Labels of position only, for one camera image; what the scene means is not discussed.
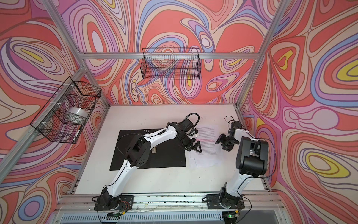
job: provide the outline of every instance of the wire mesh basket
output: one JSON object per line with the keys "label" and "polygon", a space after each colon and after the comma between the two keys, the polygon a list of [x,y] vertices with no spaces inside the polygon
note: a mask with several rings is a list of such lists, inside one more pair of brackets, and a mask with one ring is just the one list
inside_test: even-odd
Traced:
{"label": "wire mesh basket", "polygon": [[51,142],[76,143],[101,92],[87,82],[72,81],[50,112],[38,124],[34,118],[31,126]]}
{"label": "wire mesh basket", "polygon": [[143,79],[200,79],[199,48],[143,48],[142,51]]}

